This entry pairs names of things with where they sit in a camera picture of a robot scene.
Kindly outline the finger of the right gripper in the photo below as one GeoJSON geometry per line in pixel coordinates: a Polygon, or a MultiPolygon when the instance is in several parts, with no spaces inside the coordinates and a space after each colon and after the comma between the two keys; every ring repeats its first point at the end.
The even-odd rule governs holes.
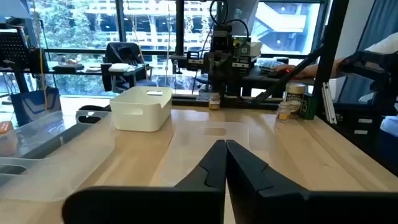
{"type": "Polygon", "coordinates": [[[225,93],[228,84],[229,70],[231,68],[231,54],[222,53],[218,63],[220,93],[225,93]]]}
{"type": "Polygon", "coordinates": [[[211,92],[217,93],[217,81],[216,81],[216,72],[215,72],[215,54],[212,52],[207,53],[207,61],[208,61],[208,81],[211,85],[211,92]]]}

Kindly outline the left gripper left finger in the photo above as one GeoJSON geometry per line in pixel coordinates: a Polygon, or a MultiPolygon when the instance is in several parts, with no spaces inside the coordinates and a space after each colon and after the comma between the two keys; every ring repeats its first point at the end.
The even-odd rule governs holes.
{"type": "Polygon", "coordinates": [[[226,142],[217,140],[173,187],[88,187],[62,207],[64,224],[223,224],[226,142]]]}

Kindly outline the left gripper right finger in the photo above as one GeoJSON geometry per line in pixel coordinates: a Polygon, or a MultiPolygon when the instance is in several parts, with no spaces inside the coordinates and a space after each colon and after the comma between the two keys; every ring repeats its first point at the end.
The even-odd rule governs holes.
{"type": "Polygon", "coordinates": [[[226,141],[236,224],[398,224],[398,192],[314,191],[226,141]]]}

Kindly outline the cork-stoppered glass spice jar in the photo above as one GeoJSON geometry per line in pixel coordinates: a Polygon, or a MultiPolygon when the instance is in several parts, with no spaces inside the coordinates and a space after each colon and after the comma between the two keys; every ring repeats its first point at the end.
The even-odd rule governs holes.
{"type": "Polygon", "coordinates": [[[210,110],[219,110],[221,108],[221,97],[219,93],[212,93],[208,102],[210,110]]]}

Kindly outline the jars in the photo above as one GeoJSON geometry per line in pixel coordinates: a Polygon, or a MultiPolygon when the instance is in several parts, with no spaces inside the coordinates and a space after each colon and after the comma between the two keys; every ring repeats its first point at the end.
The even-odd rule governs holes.
{"type": "Polygon", "coordinates": [[[290,82],[285,86],[285,101],[290,104],[290,118],[299,117],[305,93],[305,85],[303,83],[290,82]]]}

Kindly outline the small glass spice jar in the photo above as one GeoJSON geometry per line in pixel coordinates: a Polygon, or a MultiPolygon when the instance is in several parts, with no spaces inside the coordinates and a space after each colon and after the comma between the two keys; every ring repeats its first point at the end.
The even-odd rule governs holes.
{"type": "Polygon", "coordinates": [[[277,109],[277,119],[280,121],[288,121],[291,114],[291,104],[289,102],[281,102],[277,109]]]}

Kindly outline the person's forearm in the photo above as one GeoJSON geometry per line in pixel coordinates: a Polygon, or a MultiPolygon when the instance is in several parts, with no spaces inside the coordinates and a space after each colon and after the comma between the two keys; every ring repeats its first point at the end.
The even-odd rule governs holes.
{"type": "Polygon", "coordinates": [[[330,73],[330,79],[341,77],[341,74],[340,74],[340,63],[343,60],[344,60],[343,58],[339,58],[339,59],[334,60],[333,66],[332,66],[332,69],[331,69],[331,73],[330,73]]]}

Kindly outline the black desk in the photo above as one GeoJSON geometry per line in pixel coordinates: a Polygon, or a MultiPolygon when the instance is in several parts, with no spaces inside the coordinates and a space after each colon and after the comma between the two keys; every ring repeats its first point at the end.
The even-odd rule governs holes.
{"type": "Polygon", "coordinates": [[[129,87],[134,87],[137,85],[138,80],[143,80],[142,77],[137,77],[142,71],[146,72],[146,78],[150,80],[152,76],[152,67],[149,64],[137,64],[131,65],[127,71],[118,72],[111,70],[113,64],[102,63],[94,66],[96,70],[91,70],[88,65],[83,65],[84,68],[77,70],[75,68],[61,68],[60,70],[50,69],[49,71],[44,71],[45,74],[54,75],[97,75],[102,76],[103,85],[105,91],[111,91],[112,88],[116,86],[116,77],[123,77],[129,83],[129,87]]]}
{"type": "MultiPolygon", "coordinates": [[[[242,77],[241,82],[241,95],[242,96],[257,96],[252,95],[252,89],[261,89],[265,90],[272,86],[274,83],[278,82],[278,78],[268,77],[265,75],[261,75],[261,69],[259,66],[255,66],[250,71],[249,75],[242,77]]],[[[306,78],[306,79],[296,79],[293,78],[289,82],[295,83],[303,83],[304,85],[313,85],[315,80],[313,78],[306,78]]],[[[272,97],[273,98],[283,98],[285,91],[285,85],[277,90],[272,97]]]]}

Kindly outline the white equipment box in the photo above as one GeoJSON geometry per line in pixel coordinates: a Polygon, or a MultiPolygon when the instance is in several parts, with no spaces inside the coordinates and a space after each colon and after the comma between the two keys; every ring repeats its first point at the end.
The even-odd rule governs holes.
{"type": "Polygon", "coordinates": [[[251,38],[246,40],[245,37],[233,37],[234,57],[250,56],[257,57],[261,54],[261,42],[251,42],[251,38]]]}

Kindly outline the computer keyboard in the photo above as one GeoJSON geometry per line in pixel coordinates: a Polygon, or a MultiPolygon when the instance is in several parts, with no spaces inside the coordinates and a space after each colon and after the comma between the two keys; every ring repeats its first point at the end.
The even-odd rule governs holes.
{"type": "Polygon", "coordinates": [[[283,64],[283,62],[279,62],[277,60],[263,60],[259,63],[259,67],[261,69],[272,70],[274,67],[278,67],[283,64]]]}

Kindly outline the black computer mouse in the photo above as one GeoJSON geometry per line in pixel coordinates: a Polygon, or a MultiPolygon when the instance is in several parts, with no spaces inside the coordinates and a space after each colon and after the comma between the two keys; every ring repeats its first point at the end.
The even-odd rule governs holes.
{"type": "Polygon", "coordinates": [[[290,70],[271,70],[266,76],[271,78],[280,78],[289,72],[290,70]]]}

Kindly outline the person's hand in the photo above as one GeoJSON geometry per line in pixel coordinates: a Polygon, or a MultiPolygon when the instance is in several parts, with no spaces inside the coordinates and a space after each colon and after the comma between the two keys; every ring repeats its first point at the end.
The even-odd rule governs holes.
{"type": "MultiPolygon", "coordinates": [[[[283,65],[279,65],[279,66],[272,68],[272,70],[274,70],[274,71],[293,70],[294,68],[295,68],[295,65],[283,64],[283,65]]],[[[318,65],[309,65],[306,68],[304,68],[295,77],[298,79],[315,78],[317,75],[317,69],[318,69],[318,65]]]]}

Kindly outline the dark green spice box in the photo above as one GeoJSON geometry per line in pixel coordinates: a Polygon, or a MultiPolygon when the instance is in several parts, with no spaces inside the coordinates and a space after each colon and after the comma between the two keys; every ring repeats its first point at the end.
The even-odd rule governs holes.
{"type": "Polygon", "coordinates": [[[303,95],[300,117],[305,120],[314,120],[317,110],[317,98],[312,94],[305,93],[303,95]]]}

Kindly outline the white plastic bin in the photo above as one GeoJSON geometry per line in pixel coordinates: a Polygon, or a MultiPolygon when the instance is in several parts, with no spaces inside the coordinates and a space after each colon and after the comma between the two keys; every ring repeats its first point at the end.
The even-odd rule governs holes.
{"type": "Polygon", "coordinates": [[[134,86],[109,102],[111,117],[118,130],[155,132],[170,116],[172,89],[134,86]]]}

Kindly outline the black office chair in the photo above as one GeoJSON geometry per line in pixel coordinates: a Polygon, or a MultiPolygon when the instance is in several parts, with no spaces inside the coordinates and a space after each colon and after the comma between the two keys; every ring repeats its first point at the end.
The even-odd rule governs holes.
{"type": "Polygon", "coordinates": [[[146,80],[144,66],[132,72],[110,72],[115,63],[126,63],[136,67],[144,63],[137,44],[132,42],[110,42],[107,44],[105,57],[101,64],[102,82],[105,91],[121,93],[133,86],[156,86],[151,80],[146,80]]]}

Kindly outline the white profile bars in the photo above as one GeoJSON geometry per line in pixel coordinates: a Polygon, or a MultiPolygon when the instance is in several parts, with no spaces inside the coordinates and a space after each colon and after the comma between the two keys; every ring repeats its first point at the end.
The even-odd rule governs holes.
{"type": "Polygon", "coordinates": [[[327,121],[330,124],[337,124],[335,109],[333,106],[333,100],[328,82],[322,83],[322,97],[327,121]]]}

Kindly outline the small white box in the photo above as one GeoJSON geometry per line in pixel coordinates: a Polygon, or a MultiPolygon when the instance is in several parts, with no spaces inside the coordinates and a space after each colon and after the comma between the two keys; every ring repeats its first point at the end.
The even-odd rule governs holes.
{"type": "Polygon", "coordinates": [[[126,72],[130,69],[130,65],[128,63],[113,63],[109,68],[109,72],[126,72]]]}

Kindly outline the black drawer cabinet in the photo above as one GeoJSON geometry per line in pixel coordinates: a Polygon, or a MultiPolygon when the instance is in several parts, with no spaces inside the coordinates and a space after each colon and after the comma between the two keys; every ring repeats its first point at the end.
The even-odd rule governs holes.
{"type": "Polygon", "coordinates": [[[398,118],[395,109],[379,111],[373,105],[335,103],[338,131],[360,150],[398,176],[398,134],[382,129],[389,118],[398,118]]]}

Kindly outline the clear plastic bin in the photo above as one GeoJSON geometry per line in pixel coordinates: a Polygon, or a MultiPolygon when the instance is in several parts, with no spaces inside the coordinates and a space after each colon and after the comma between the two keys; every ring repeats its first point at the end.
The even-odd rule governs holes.
{"type": "Polygon", "coordinates": [[[0,135],[0,199],[63,200],[113,152],[115,134],[107,111],[57,111],[0,135]]]}

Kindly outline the person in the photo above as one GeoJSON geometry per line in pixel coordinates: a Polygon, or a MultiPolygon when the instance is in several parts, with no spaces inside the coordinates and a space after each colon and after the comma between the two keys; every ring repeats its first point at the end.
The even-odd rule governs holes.
{"type": "Polygon", "coordinates": [[[379,54],[393,54],[398,52],[398,32],[393,33],[380,42],[366,48],[366,51],[379,54]]]}

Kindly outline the blue bag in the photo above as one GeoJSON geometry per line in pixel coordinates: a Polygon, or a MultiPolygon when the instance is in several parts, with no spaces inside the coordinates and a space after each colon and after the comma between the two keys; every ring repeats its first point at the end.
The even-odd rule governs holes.
{"type": "Polygon", "coordinates": [[[47,87],[46,92],[36,90],[14,94],[11,101],[19,126],[62,109],[58,88],[47,87]]]}

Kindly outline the orange object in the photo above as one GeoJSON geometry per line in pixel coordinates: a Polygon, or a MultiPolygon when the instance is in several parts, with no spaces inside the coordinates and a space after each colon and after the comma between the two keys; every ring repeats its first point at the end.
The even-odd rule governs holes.
{"type": "Polygon", "coordinates": [[[11,121],[0,121],[0,156],[11,156],[17,150],[17,136],[11,121]]]}

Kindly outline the black perforated panel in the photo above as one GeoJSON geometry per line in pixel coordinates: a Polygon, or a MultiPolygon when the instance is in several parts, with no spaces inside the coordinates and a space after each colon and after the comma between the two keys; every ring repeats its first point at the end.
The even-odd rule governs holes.
{"type": "Polygon", "coordinates": [[[28,63],[29,53],[24,37],[19,31],[0,32],[0,63],[13,62],[21,66],[28,63]]]}

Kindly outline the black table frame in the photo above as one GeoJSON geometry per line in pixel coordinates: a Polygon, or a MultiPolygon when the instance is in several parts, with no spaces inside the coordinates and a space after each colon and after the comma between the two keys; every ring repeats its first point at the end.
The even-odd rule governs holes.
{"type": "MultiPolygon", "coordinates": [[[[222,2],[223,9],[220,10],[218,16],[212,16],[213,28],[216,25],[231,25],[232,31],[231,35],[233,38],[233,32],[237,29],[233,27],[235,22],[244,24],[245,21],[237,17],[234,19],[229,19],[229,5],[228,0],[213,0],[213,2],[222,2]]],[[[278,107],[278,101],[272,101],[270,97],[281,87],[290,83],[289,81],[295,78],[304,68],[312,64],[313,62],[320,63],[320,71],[318,76],[314,78],[315,82],[313,84],[312,96],[317,98],[317,105],[322,101],[322,83],[329,80],[329,71],[333,66],[333,58],[335,56],[336,48],[338,45],[338,39],[341,33],[341,26],[346,14],[346,9],[348,7],[349,0],[337,0],[331,5],[331,14],[328,21],[329,27],[325,30],[323,39],[320,45],[312,53],[308,54],[304,60],[299,63],[293,70],[288,74],[279,78],[279,81],[274,83],[272,86],[265,90],[252,89],[252,95],[257,96],[242,96],[241,88],[240,94],[238,96],[225,95],[221,97],[221,107],[222,108],[241,108],[241,109],[255,109],[255,110],[276,110],[278,107]]],[[[248,40],[250,38],[250,31],[246,29],[244,31],[245,38],[248,40]]],[[[171,60],[178,60],[179,65],[187,68],[187,55],[173,55],[171,60]]]]}

